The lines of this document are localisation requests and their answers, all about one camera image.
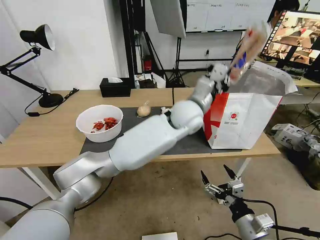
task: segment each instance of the black mat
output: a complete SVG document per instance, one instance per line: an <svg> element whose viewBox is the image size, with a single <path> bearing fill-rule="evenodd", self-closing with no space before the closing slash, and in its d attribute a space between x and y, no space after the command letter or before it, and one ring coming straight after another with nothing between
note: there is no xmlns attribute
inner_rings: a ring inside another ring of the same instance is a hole
<svg viewBox="0 0 320 240"><path fill-rule="evenodd" d="M90 151L90 152L105 152L111 149L116 142L117 138L121 136L124 132L130 128L136 126L140 122L144 121L146 118L137 117L137 108L121 108L123 112L122 120L122 129L121 133L114 139L109 142L104 143L94 143L86 138L81 149L81 153ZM160 107L152 107L151 114L157 115L161 113ZM197 153L220 153L220 152L240 152L238 149L211 149L203 130L199 130L195 134L189 135L180 141L177 144L165 152L163 155L178 155L178 154L197 154Z"/></svg>

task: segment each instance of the red and white bag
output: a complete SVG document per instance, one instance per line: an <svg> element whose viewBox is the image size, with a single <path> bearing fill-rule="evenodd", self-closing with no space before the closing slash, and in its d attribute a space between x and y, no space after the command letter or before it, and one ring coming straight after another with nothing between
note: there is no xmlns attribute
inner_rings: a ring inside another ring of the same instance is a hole
<svg viewBox="0 0 320 240"><path fill-rule="evenodd" d="M251 149L277 109L282 96L297 91L287 73L256 62L231 93L216 96L204 116L212 149Z"/></svg>

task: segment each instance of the black tissue box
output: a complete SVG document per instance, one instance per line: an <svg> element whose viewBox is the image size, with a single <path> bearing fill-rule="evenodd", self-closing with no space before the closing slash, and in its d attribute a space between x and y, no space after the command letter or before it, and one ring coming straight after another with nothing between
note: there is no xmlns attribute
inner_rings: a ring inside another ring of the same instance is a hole
<svg viewBox="0 0 320 240"><path fill-rule="evenodd" d="M102 97L130 97L130 78L120 78L122 83L109 83L103 78L100 83Z"/></svg>

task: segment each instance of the desk lamp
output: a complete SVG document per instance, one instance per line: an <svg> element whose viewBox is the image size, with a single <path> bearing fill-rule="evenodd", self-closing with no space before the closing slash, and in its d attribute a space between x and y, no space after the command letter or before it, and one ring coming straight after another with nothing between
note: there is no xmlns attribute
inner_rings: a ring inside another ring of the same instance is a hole
<svg viewBox="0 0 320 240"><path fill-rule="evenodd" d="M20 37L23 41L29 43L32 48L25 52L24 54L20 55L19 57L13 59L12 61L8 62L5 65L0 66L0 73L6 75L23 85L32 88L33 90L42 94L42 97L39 99L39 105L44 108L50 108L54 106L58 106L63 102L63 97L60 94L56 93L48 93L46 88L37 86L35 84L29 83L20 77L12 74L12 71L21 67L22 65L26 64L27 62L35 59L36 57L40 56L41 48L37 45L40 44L46 49L54 51L55 49L55 42L53 40L52 31L47 24L43 24L38 27L35 31L21 31ZM28 55L29 53L34 53L35 55L30 57L29 59L15 63L20 58Z"/></svg>

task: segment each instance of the white bowl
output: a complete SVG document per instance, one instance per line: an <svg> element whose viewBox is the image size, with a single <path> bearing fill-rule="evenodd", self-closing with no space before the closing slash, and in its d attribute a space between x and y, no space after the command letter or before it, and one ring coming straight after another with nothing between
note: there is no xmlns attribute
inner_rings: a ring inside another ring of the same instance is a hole
<svg viewBox="0 0 320 240"><path fill-rule="evenodd" d="M91 133L95 122L103 121L104 118L108 117L115 118L118 124L108 130L104 130L103 127L100 131L94 130L96 132ZM76 127L92 142L107 142L121 132L122 119L123 113L120 108L112 105L98 105L80 113L76 120Z"/></svg>

